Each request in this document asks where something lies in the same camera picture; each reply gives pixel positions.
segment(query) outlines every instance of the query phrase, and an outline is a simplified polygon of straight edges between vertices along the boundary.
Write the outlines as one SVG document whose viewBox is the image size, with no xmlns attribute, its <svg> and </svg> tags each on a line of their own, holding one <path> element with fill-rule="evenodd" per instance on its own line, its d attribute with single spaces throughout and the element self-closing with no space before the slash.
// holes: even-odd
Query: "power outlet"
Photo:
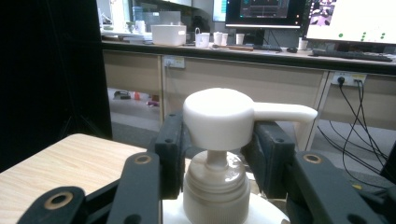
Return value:
<svg viewBox="0 0 396 224">
<path fill-rule="evenodd" d="M 163 56 L 163 64 L 169 67 L 186 68 L 184 57 L 165 55 Z"/>
<path fill-rule="evenodd" d="M 359 73 L 346 73 L 346 72 L 335 72 L 332 78 L 332 84 L 338 85 L 338 78 L 343 77 L 345 79 L 344 86 L 358 87 L 357 80 L 360 80 L 362 84 L 366 80 L 367 75 Z"/>
</svg>

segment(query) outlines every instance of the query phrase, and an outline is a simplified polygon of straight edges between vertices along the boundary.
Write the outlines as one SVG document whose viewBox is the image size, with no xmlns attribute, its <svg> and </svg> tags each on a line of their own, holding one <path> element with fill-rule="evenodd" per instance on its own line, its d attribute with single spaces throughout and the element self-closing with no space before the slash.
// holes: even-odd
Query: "light wood tabletop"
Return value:
<svg viewBox="0 0 396 224">
<path fill-rule="evenodd" d="M 76 186 L 88 195 L 120 178 L 125 160 L 146 151 L 74 134 L 0 174 L 0 223 L 16 223 L 43 193 Z"/>
</svg>

